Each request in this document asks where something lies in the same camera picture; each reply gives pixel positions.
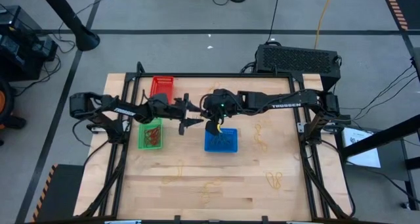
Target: gray floor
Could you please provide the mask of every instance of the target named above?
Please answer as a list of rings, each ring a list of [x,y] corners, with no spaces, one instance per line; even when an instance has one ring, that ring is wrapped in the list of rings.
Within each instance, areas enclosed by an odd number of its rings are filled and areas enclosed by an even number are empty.
[[[94,1],[68,0],[76,11]],[[211,0],[105,0],[99,5],[93,29],[269,29],[275,1],[247,0],[218,7]],[[315,30],[325,1],[279,0],[274,29]],[[60,25],[59,17],[45,0],[0,0],[0,3],[21,5],[45,29],[57,29]],[[90,11],[87,9],[79,15],[84,23]],[[331,0],[322,29],[398,28],[385,0]],[[107,74],[135,71],[137,61],[143,63],[147,72],[238,72],[253,60],[258,44],[266,41],[267,35],[104,34],[100,38],[98,48],[82,54],[70,94],[101,93]],[[314,35],[273,35],[272,38],[285,46],[307,48],[312,48],[315,40]],[[414,46],[420,47],[420,36],[410,36],[410,39]],[[321,35],[318,48],[338,51],[343,57],[342,78],[336,93],[341,106],[345,107],[366,105],[410,66],[410,54],[399,35]],[[0,176],[3,177],[0,180],[0,223],[16,220],[74,55],[75,50],[60,54],[61,71],[49,82],[36,85],[17,98],[16,114],[27,119],[27,126],[20,131],[1,131],[5,145],[0,147]],[[383,98],[392,96],[400,87]],[[419,93],[419,82],[414,80],[395,99],[362,118],[360,125],[385,129],[418,114]],[[355,116],[355,111],[348,113]],[[80,165],[86,159],[87,148],[79,144],[71,132],[74,122],[68,115],[66,103],[26,221],[30,220],[49,168],[55,163]],[[83,140],[90,140],[91,135],[82,125],[77,132]],[[419,144],[415,137],[408,139]],[[410,157],[420,156],[417,146],[407,145],[407,150]],[[356,217],[366,221],[418,223],[420,213],[399,208],[399,203],[406,198],[388,181],[354,170],[349,170],[347,176],[356,201]],[[420,190],[420,172],[413,172],[413,176],[416,189]]]

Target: wooden tabletop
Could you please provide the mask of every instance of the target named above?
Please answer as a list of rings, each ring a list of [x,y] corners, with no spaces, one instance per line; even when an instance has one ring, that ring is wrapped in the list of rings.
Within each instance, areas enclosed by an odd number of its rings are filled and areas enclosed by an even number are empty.
[[[121,95],[124,77],[124,74],[109,74],[104,94]],[[322,89],[319,75],[305,75],[304,80],[306,88]],[[147,94],[150,92],[151,82],[151,78],[140,79],[137,104],[143,89]],[[173,96],[182,98],[184,93],[189,93],[190,100],[198,105],[201,96],[214,88],[234,93],[239,90],[290,93],[288,80],[282,78],[175,78]],[[107,115],[117,116],[113,112]],[[189,113],[189,117],[198,114]],[[226,154],[204,151],[205,123],[189,127],[181,136],[179,122],[166,119],[163,120],[163,148],[139,150],[139,124],[133,122],[118,218],[162,220],[180,215],[185,220],[260,221],[262,215],[267,215],[271,221],[309,221],[295,123],[292,109],[227,118],[223,127],[238,130],[238,152]],[[335,144],[332,135],[323,135],[323,139]],[[105,140],[105,134],[93,135],[91,152]],[[111,145],[105,146],[87,164],[75,215],[83,212],[101,190],[110,149]],[[325,145],[318,146],[318,154],[326,189],[350,213],[338,154]],[[314,194],[318,216],[322,216],[316,188]],[[110,191],[107,213],[113,197],[114,190]]]

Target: blue basket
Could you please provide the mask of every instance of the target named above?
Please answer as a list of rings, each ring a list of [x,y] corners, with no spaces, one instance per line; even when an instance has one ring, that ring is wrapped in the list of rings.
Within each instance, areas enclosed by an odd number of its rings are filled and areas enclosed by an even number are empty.
[[[205,132],[204,151],[206,152],[237,152],[238,130],[223,128],[217,136]]]

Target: red plastic crate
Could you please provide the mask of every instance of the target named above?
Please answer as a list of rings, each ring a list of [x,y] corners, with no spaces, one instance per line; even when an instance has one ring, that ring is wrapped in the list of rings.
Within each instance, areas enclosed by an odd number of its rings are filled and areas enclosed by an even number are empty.
[[[152,79],[152,88],[150,96],[158,93],[166,93],[169,104],[172,104],[173,77],[172,76],[154,76]]]

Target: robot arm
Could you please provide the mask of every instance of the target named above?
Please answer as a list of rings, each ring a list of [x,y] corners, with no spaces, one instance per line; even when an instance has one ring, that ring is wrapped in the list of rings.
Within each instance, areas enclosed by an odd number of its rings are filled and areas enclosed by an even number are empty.
[[[312,89],[282,95],[266,95],[250,91],[238,91],[235,95],[226,89],[216,89],[201,98],[199,108],[194,106],[188,97],[186,93],[183,99],[175,99],[174,104],[169,104],[165,94],[158,94],[150,97],[144,104],[135,105],[110,95],[76,93],[70,97],[70,116],[79,120],[90,120],[95,126],[105,129],[111,143],[122,143],[121,122],[109,119],[103,112],[121,113],[133,117],[139,123],[150,123],[154,118],[179,120],[180,135],[184,134],[185,127],[203,121],[186,118],[186,112],[200,112],[202,117],[209,120],[205,129],[217,135],[225,117],[231,118],[238,114],[254,116],[272,109],[305,107],[313,110],[316,117],[310,124],[305,125],[304,140],[318,144],[322,128],[329,120],[339,115],[339,105],[335,95]],[[95,108],[94,102],[98,102],[100,106]]]

